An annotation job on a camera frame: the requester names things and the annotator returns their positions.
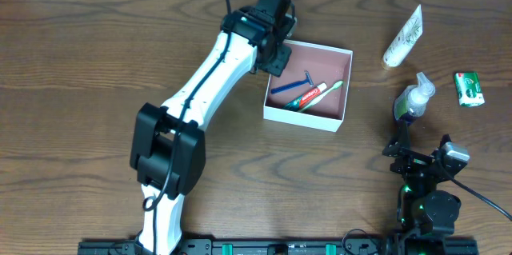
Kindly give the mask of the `clear foam pump bottle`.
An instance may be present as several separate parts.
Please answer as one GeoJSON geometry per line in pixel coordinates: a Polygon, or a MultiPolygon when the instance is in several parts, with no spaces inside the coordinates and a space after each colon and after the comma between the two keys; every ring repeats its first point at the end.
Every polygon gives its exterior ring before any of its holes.
{"type": "Polygon", "coordinates": [[[428,101],[435,94],[434,84],[423,72],[416,76],[418,83],[407,86],[394,101],[393,115],[397,122],[403,120],[412,124],[425,113],[428,101]]]}

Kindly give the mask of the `blue disposable razor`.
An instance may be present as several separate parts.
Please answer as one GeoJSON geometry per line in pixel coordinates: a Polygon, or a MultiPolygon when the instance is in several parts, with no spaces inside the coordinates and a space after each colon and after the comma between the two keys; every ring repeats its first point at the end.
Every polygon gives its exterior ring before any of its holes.
{"type": "Polygon", "coordinates": [[[311,79],[310,73],[307,70],[305,71],[305,75],[306,75],[305,79],[303,79],[301,81],[291,82],[284,86],[279,86],[279,87],[273,88],[270,90],[270,93],[271,94],[281,93],[283,91],[290,90],[290,89],[293,89],[293,88],[296,88],[298,86],[302,86],[305,84],[308,84],[309,86],[313,86],[314,82],[311,79]]]}

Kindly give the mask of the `white box pink interior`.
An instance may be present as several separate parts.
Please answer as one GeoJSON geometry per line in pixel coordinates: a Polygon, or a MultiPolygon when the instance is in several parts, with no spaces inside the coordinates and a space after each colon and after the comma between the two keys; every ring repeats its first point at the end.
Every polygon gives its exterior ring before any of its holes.
{"type": "Polygon", "coordinates": [[[345,118],[353,52],[292,40],[286,40],[285,45],[292,50],[290,60],[279,78],[273,75],[269,77],[263,103],[263,117],[296,126],[337,131],[345,118]],[[305,84],[281,93],[270,93],[273,88],[305,79],[306,70],[314,82],[313,86],[305,84]],[[340,80],[344,81],[341,88],[331,91],[318,104],[303,113],[283,109],[287,103],[322,82],[326,83],[325,90],[328,90],[340,80]]]}

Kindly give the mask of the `red white toothpaste tube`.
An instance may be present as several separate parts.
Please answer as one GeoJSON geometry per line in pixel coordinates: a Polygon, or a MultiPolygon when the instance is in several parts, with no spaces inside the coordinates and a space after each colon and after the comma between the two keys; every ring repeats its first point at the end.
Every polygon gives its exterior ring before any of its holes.
{"type": "Polygon", "coordinates": [[[325,89],[327,85],[325,82],[315,86],[313,89],[308,90],[301,96],[295,98],[293,101],[287,103],[283,109],[290,111],[299,111],[301,108],[305,107],[309,102],[319,96],[325,89]]]}

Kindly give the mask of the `green toothbrush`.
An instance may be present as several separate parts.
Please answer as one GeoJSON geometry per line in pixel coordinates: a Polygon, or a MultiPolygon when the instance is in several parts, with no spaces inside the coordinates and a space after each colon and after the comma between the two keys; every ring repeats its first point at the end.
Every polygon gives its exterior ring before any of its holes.
{"type": "Polygon", "coordinates": [[[319,96],[317,96],[316,98],[314,98],[311,102],[309,102],[307,105],[305,105],[304,107],[302,107],[298,112],[299,113],[303,113],[304,111],[306,111],[307,109],[309,109],[310,107],[318,104],[328,93],[330,93],[331,91],[334,91],[336,89],[339,89],[342,87],[344,81],[343,80],[340,80],[340,81],[337,81],[335,82],[328,90],[325,90],[324,92],[322,92],[319,96]]]}

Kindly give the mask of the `green Dettol soap box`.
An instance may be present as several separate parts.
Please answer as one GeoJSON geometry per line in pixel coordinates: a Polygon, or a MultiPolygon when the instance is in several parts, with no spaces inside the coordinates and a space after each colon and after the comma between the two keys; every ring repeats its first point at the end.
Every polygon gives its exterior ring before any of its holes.
{"type": "Polygon", "coordinates": [[[460,106],[475,107],[485,103],[476,72],[457,72],[454,75],[454,82],[460,106]]]}

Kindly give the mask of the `cream leaf-print lotion tube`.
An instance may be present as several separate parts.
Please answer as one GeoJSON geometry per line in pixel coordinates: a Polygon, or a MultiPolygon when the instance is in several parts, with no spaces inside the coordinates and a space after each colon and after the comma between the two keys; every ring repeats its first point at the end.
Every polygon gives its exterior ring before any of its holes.
{"type": "Polygon", "coordinates": [[[391,70],[402,64],[423,33],[422,5],[418,5],[382,56],[382,66],[391,70]]]}

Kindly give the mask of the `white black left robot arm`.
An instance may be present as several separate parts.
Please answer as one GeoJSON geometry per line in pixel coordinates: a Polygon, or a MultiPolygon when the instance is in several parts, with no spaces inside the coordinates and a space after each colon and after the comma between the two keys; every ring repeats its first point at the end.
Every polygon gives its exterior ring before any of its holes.
{"type": "Polygon", "coordinates": [[[291,55],[294,8],[244,6],[227,14],[213,49],[189,81],[161,105],[138,111],[130,167],[142,187],[145,219],[136,244],[142,254],[172,254],[182,239],[185,196],[206,164],[205,131],[218,107],[246,74],[279,76],[291,55]]]}

